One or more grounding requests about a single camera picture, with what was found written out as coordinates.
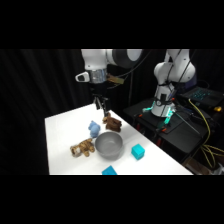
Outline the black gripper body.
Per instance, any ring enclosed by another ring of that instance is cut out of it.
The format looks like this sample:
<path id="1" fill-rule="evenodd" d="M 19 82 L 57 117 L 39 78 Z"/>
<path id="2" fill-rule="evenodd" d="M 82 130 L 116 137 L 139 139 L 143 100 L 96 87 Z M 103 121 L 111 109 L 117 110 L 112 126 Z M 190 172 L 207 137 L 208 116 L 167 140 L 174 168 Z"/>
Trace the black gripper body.
<path id="1" fill-rule="evenodd" d="M 91 93 L 94 96 L 105 97 L 107 94 L 107 83 L 91 83 L 90 84 Z"/>

